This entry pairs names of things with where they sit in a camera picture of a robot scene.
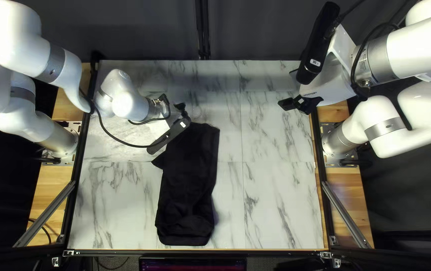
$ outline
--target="white marble surface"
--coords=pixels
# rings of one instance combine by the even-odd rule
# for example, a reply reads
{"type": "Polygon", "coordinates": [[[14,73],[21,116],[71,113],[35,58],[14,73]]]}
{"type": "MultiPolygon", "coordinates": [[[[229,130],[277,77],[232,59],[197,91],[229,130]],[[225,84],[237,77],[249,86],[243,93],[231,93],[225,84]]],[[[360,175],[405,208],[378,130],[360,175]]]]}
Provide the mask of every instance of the white marble surface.
{"type": "Polygon", "coordinates": [[[241,92],[244,162],[314,161],[309,117],[277,104],[291,94],[241,92]]]}
{"type": "Polygon", "coordinates": [[[155,249],[161,178],[148,162],[84,163],[68,247],[155,249]]]}
{"type": "Polygon", "coordinates": [[[248,162],[243,178],[246,247],[323,247],[314,162],[248,162]]]}
{"type": "Polygon", "coordinates": [[[294,91],[290,71],[299,67],[300,61],[240,60],[241,91],[294,91]]]}
{"type": "Polygon", "coordinates": [[[239,91],[239,62],[235,60],[170,61],[171,91],[239,91]]]}
{"type": "MultiPolygon", "coordinates": [[[[297,67],[287,61],[102,62],[98,85],[111,69],[121,69],[142,93],[166,92],[171,103],[186,103],[192,121],[220,129],[212,192],[217,223],[206,246],[161,244],[154,223],[162,171],[150,161],[164,148],[149,155],[124,146],[92,117],[68,247],[323,248],[309,118],[277,105],[293,96],[287,92],[291,65],[297,67]],[[272,88],[263,86],[265,76],[272,78],[272,88]]],[[[164,121],[142,126],[117,117],[103,121],[115,136],[140,145],[168,129],[164,121]]]]}

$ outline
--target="dark wall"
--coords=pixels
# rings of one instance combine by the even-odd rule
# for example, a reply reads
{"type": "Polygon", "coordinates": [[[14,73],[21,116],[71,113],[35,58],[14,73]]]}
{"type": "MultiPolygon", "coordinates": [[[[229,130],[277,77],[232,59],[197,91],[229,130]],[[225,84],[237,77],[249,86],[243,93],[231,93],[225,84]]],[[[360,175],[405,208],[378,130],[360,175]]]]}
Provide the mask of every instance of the dark wall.
{"type": "MultiPolygon", "coordinates": [[[[88,61],[197,59],[195,0],[17,0],[42,20],[42,36],[88,61]]],[[[341,12],[356,0],[333,0],[341,12]]],[[[212,59],[297,60],[325,0],[209,0],[212,59]]],[[[407,2],[367,0],[343,21],[356,43],[407,2]]]]}
{"type": "MultiPolygon", "coordinates": [[[[357,0],[333,0],[346,11],[357,0]]],[[[209,1],[213,59],[298,60],[326,0],[209,1]]],[[[342,25],[356,44],[404,0],[367,0],[342,25]]]]}
{"type": "Polygon", "coordinates": [[[108,59],[196,59],[194,1],[16,0],[35,10],[42,36],[88,62],[108,59]]]}

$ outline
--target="black garment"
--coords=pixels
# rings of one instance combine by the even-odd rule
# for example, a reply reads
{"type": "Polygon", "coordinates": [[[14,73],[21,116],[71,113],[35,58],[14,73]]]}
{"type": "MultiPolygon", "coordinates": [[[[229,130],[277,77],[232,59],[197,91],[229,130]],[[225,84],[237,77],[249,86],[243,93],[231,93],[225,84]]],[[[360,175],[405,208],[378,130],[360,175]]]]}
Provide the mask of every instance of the black garment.
{"type": "Polygon", "coordinates": [[[191,123],[152,164],[164,171],[155,226],[166,245],[206,245],[214,228],[212,190],[219,129],[191,123]]]}

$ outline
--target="wooden table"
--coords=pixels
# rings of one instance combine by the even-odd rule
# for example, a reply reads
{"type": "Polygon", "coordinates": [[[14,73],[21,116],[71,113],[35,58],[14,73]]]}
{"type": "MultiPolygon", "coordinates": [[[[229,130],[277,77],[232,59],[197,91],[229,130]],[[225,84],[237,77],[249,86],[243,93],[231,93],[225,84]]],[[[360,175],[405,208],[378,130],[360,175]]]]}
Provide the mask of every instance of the wooden table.
{"type": "MultiPolygon", "coordinates": [[[[90,67],[88,63],[83,64],[81,88],[88,89],[88,82],[90,79],[90,67]]],[[[318,108],[319,121],[325,122],[339,122],[345,120],[349,116],[347,103],[340,102],[334,105],[319,107],[318,108]]],[[[77,121],[81,120],[83,112],[77,109],[67,98],[62,89],[58,90],[56,98],[53,120],[68,120],[77,121]]],[[[71,179],[72,167],[65,166],[44,166],[40,168],[35,196],[33,198],[32,210],[30,218],[36,219],[50,204],[50,202],[58,195],[58,193],[68,184],[71,179]]],[[[341,200],[343,205],[348,210],[352,219],[359,226],[364,236],[368,239],[369,243],[373,246],[373,238],[371,235],[371,228],[369,225],[368,212],[366,209],[366,201],[364,199],[363,185],[359,168],[327,168],[327,180],[332,186],[334,192],[341,200]]],[[[318,185],[318,196],[320,200],[321,215],[322,200],[321,188],[318,185]]],[[[55,242],[57,236],[61,231],[63,212],[65,209],[65,202],[63,202],[55,213],[47,221],[47,230],[52,238],[52,243],[55,242]]],[[[356,246],[350,232],[347,230],[339,213],[332,207],[334,231],[336,238],[341,245],[356,246]]],[[[324,217],[322,217],[324,247],[328,247],[324,217]]],[[[48,244],[48,239],[44,231],[40,230],[36,237],[32,239],[29,245],[42,245],[48,244]]]]}

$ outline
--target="screw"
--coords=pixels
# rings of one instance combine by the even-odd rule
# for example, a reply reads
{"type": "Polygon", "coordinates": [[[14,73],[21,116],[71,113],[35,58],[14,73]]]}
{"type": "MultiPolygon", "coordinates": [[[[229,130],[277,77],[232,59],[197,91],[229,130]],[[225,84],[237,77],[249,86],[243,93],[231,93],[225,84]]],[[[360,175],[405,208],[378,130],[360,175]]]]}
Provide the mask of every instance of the screw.
{"type": "Polygon", "coordinates": [[[371,82],[369,82],[368,80],[363,81],[361,86],[362,87],[370,87],[371,86],[371,82]]]}

